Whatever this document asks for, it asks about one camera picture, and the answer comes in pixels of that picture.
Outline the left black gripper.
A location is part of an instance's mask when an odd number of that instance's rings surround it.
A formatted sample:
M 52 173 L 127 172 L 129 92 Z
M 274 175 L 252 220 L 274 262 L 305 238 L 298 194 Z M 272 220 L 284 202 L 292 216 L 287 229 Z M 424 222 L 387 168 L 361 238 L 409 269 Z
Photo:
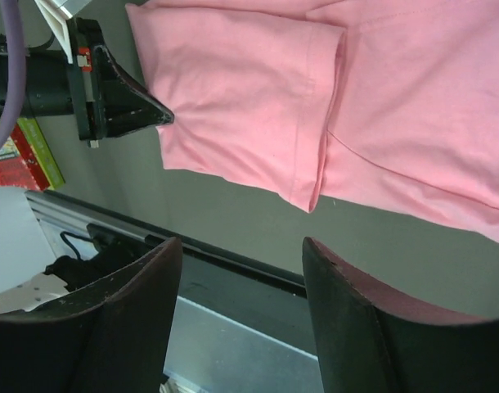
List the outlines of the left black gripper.
M 52 41 L 25 49 L 22 117 L 74 115 L 82 141 L 174 122 L 173 112 L 115 60 L 96 20 L 70 20 L 68 33 L 72 64 L 62 50 L 50 49 Z

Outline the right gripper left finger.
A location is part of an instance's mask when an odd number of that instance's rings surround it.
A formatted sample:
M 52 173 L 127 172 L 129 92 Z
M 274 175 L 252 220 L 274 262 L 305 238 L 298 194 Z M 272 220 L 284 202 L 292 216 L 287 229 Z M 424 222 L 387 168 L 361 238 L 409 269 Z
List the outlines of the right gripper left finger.
M 0 314 L 0 392 L 158 392 L 182 273 L 172 237 L 31 311 Z

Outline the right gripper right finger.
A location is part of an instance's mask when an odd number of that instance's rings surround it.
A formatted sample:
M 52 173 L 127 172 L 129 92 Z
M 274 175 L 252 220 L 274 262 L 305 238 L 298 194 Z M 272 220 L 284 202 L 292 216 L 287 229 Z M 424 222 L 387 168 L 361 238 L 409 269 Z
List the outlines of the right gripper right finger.
M 499 392 L 499 318 L 432 305 L 303 241 L 326 392 Z

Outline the pink t-shirt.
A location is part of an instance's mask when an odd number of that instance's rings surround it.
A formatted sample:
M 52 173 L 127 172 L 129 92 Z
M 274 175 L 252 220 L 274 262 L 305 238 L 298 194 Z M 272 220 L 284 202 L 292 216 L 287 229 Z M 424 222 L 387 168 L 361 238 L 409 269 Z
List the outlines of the pink t-shirt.
M 165 169 L 499 243 L 499 1 L 126 7 Z

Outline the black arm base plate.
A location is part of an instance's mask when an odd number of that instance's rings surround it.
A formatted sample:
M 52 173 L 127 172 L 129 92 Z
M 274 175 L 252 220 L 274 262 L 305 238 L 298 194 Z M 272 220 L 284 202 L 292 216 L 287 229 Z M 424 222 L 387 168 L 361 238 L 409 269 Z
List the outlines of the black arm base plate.
M 167 229 L 90 223 L 92 237 L 126 237 L 147 251 L 171 237 L 182 242 L 179 295 L 246 327 L 313 354 L 303 277 Z

